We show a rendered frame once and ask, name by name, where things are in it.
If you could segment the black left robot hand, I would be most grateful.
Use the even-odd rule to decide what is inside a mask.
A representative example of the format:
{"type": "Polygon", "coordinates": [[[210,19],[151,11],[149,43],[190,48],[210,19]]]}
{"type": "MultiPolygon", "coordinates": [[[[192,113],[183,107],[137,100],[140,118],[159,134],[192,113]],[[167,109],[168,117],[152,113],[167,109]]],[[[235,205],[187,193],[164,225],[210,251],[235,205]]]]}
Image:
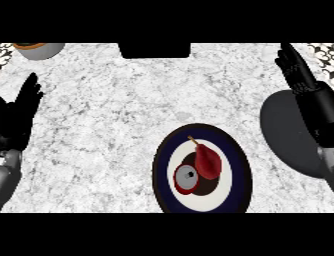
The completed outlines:
{"type": "Polygon", "coordinates": [[[22,152],[28,146],[32,118],[43,97],[40,89],[38,77],[31,73],[15,101],[6,102],[0,97],[0,157],[6,151],[22,152]]]}

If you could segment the red can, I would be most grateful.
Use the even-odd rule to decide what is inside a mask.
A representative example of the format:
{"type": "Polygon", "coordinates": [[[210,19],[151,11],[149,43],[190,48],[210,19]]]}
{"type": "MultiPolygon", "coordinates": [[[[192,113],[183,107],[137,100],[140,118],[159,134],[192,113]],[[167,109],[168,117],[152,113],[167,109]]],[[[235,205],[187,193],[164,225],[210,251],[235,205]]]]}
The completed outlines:
{"type": "Polygon", "coordinates": [[[190,194],[199,183],[198,172],[192,165],[180,164],[173,174],[173,184],[177,192],[183,195],[190,194]]]}

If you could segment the grey bowl with orange rim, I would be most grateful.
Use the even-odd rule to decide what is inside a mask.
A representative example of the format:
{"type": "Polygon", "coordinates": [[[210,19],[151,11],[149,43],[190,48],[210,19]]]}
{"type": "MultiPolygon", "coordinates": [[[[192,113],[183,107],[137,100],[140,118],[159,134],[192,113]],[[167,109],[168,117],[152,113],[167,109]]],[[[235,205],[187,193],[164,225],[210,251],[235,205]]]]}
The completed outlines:
{"type": "Polygon", "coordinates": [[[46,60],[63,49],[63,43],[15,43],[15,49],[28,60],[46,60]]]}

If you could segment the dark blue rimmed plate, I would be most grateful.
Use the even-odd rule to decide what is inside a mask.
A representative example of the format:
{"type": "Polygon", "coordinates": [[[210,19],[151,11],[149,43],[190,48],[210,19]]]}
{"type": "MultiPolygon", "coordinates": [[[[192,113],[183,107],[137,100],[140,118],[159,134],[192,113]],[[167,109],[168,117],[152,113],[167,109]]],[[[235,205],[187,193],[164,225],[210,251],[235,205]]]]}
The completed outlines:
{"type": "Polygon", "coordinates": [[[152,187],[165,213],[244,213],[252,179],[245,153],[230,135],[189,124],[164,138],[152,163],[152,187]]]}

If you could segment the red pear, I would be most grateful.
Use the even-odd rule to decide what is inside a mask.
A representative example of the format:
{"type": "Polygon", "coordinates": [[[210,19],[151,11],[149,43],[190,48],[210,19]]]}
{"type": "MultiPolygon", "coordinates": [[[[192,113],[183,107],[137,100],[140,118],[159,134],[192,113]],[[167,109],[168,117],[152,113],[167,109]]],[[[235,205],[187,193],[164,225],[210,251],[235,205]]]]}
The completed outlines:
{"type": "Polygon", "coordinates": [[[189,140],[195,143],[195,168],[207,180],[214,180],[221,173],[221,159],[214,150],[198,143],[192,136],[189,140]]]}

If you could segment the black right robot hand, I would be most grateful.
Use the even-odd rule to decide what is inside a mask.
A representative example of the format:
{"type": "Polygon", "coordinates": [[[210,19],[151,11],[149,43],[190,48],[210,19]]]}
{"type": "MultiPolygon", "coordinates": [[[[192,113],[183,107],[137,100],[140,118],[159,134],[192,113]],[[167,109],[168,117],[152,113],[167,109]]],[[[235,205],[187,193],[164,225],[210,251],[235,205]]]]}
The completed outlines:
{"type": "Polygon", "coordinates": [[[309,133],[320,147],[334,148],[334,90],[314,78],[307,63],[289,43],[280,44],[275,63],[295,96],[309,133]]]}

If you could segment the black appliance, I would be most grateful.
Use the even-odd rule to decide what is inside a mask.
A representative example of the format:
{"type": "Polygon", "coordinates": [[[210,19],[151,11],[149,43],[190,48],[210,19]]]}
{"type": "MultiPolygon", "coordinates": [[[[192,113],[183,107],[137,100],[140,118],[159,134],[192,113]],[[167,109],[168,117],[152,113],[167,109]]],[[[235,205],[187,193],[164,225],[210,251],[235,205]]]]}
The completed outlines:
{"type": "Polygon", "coordinates": [[[120,43],[118,49],[125,59],[186,58],[190,54],[189,43],[120,43]]]}

